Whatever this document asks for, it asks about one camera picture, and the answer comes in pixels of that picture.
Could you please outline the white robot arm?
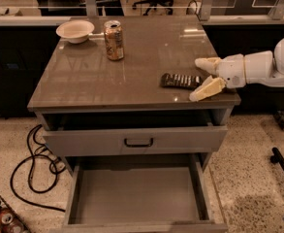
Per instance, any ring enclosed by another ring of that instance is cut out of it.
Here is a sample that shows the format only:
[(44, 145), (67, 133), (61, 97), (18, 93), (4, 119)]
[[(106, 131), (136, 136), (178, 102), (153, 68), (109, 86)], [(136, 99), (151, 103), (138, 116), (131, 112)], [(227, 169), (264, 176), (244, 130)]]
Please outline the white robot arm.
[(284, 38), (274, 51), (197, 58), (195, 65), (207, 71), (209, 76), (190, 94), (192, 102), (218, 94), (224, 88), (240, 88), (250, 83), (284, 87)]

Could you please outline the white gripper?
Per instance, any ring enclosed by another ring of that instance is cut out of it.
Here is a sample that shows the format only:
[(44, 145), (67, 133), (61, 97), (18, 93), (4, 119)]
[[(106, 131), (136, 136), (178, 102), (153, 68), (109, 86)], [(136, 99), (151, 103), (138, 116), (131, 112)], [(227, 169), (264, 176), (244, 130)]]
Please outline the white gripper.
[(217, 70), (219, 77), (207, 77), (198, 88), (190, 93), (189, 99), (192, 102), (201, 101), (207, 97), (216, 95), (225, 86), (227, 88), (239, 88), (246, 85), (244, 56), (242, 54), (230, 55), (223, 59), (220, 57), (197, 58), (195, 65), (197, 68), (205, 70), (211, 75), (215, 75)]

